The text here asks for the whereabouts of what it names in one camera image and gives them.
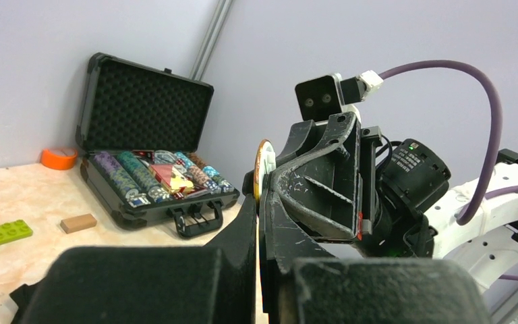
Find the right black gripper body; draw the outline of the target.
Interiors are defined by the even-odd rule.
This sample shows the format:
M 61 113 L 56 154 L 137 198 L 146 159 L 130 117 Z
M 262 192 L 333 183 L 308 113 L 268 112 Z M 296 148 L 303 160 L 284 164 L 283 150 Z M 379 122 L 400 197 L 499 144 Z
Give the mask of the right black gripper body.
M 362 214 L 354 247 L 365 257 L 425 257 L 437 230 L 425 212 L 449 189 L 451 171 L 421 142 L 390 141 L 378 126 L 362 130 Z

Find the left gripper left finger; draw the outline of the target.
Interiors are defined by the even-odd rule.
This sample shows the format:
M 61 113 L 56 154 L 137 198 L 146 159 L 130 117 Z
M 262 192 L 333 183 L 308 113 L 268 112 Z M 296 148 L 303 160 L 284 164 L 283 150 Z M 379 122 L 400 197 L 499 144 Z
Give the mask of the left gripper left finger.
M 203 246 L 66 250 L 39 281 L 21 323 L 253 323 L 256 202 Z

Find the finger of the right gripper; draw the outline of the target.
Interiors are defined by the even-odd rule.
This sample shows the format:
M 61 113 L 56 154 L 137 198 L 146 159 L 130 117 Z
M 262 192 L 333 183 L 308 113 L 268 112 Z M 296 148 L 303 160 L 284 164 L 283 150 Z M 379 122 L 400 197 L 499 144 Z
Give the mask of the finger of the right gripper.
M 329 195 L 330 128 L 327 120 L 293 124 L 277 167 L 264 178 L 262 195 Z M 253 170 L 243 179 L 243 194 L 253 195 Z
M 361 128 L 353 112 L 293 124 L 270 173 L 269 190 L 320 242 L 362 238 Z

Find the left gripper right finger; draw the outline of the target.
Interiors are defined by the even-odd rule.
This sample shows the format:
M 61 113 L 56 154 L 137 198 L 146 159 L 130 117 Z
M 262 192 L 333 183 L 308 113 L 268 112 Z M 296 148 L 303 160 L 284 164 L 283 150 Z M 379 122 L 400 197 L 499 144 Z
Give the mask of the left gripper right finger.
M 489 323 L 473 278 L 425 258 L 339 259 L 262 196 L 260 277 L 271 323 Z

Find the black garment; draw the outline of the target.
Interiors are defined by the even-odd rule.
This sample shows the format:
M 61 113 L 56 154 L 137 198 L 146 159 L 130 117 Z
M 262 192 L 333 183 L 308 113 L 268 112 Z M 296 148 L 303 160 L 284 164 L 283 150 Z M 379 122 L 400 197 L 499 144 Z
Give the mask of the black garment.
M 18 307 L 13 319 L 11 320 L 11 324 L 20 323 L 22 316 L 25 310 L 27 309 L 37 287 L 38 282 L 32 285 L 24 283 L 9 294 L 10 298 L 15 302 L 15 304 Z

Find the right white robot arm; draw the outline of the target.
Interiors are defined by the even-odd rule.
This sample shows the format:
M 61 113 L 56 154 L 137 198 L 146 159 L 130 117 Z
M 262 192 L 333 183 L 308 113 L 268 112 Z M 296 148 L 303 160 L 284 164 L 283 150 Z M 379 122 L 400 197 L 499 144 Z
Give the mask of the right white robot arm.
M 477 181 L 450 187 L 450 176 L 421 142 L 390 141 L 353 113 L 294 124 L 280 154 L 262 141 L 243 191 L 258 205 L 263 292 L 297 257 L 324 256 L 324 243 L 365 258 L 449 259 L 486 291 L 518 263 L 518 154 L 499 151 L 467 223 Z

